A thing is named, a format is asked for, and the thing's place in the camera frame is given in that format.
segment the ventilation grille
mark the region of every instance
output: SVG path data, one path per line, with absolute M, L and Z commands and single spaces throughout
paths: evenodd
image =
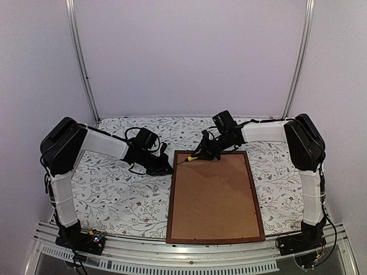
M 44 254 L 59 258 L 64 261 L 72 261 L 73 253 L 57 247 L 44 245 Z M 217 268 L 170 268 L 125 264 L 114 260 L 91 259 L 94 264 L 85 263 L 85 266 L 102 270 L 122 273 L 126 275 L 241 275 L 241 274 L 264 274 L 278 271 L 276 261 L 262 262 L 252 265 L 225 266 Z

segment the leaf pattern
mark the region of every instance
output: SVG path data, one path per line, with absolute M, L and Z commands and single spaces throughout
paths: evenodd
M 98 129 L 124 136 L 130 127 L 146 127 L 166 142 L 173 163 L 175 150 L 193 150 L 212 119 L 129 117 L 103 119 Z M 129 136 L 136 135 L 132 130 Z M 303 215 L 302 185 L 284 143 L 243 145 L 253 173 L 266 235 L 298 230 Z M 83 228 L 110 234 L 165 238 L 171 176 L 135 175 L 112 157 L 85 152 L 72 178 L 77 216 Z M 134 166 L 134 171 L 144 172 Z

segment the brown board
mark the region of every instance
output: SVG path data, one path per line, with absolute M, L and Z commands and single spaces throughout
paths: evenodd
M 176 151 L 167 243 L 230 244 L 265 240 L 251 169 L 244 151 L 221 160 L 184 162 Z

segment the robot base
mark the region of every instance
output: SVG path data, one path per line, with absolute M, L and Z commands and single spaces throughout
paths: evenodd
M 280 255 L 283 256 L 294 254 L 302 251 L 320 248 L 321 245 L 326 245 L 326 240 L 323 236 L 321 236 L 317 241 L 312 242 L 308 246 L 302 246 L 302 241 L 297 240 L 302 240 L 302 233 L 278 238 L 277 246 L 279 247 Z
M 86 233 L 80 233 L 80 239 L 85 239 L 89 236 L 89 234 Z M 94 255 L 102 255 L 102 251 L 104 249 L 104 244 L 106 242 L 105 238 L 102 238 L 99 240 L 98 243 L 96 242 L 91 242 L 91 243 L 85 243 L 85 244 L 79 244 L 76 245 L 74 248 L 75 250 L 78 252 L 85 252 L 85 253 L 89 253 L 89 254 L 94 254 Z M 65 240 L 65 238 L 63 238 L 62 236 L 59 236 L 56 238 L 56 245 L 62 246 L 64 248 L 71 248 L 67 241 Z

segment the black and white robotic arm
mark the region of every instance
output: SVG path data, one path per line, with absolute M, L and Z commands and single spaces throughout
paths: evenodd
M 40 147 L 41 164 L 46 169 L 46 192 L 60 228 L 57 244 L 93 254 L 100 254 L 103 250 L 103 236 L 95 232 L 90 236 L 82 233 L 74 208 L 71 179 L 83 152 L 112 156 L 128 164 L 138 163 L 145 167 L 146 174 L 152 176 L 172 174 L 173 169 L 164 153 L 167 145 L 162 143 L 159 156 L 152 154 L 151 148 L 157 139 L 155 133 L 145 128 L 141 128 L 136 137 L 127 139 L 78 124 L 70 117 L 59 122 Z
M 300 235 L 277 240 L 281 254 L 292 254 L 325 245 L 322 228 L 326 224 L 323 208 L 325 143 L 306 114 L 285 120 L 251 120 L 237 124 L 228 111 L 213 117 L 220 136 L 209 138 L 202 132 L 201 143 L 187 161 L 220 159 L 223 150 L 250 142 L 285 142 L 293 165 L 299 170 L 303 187 L 304 213 Z

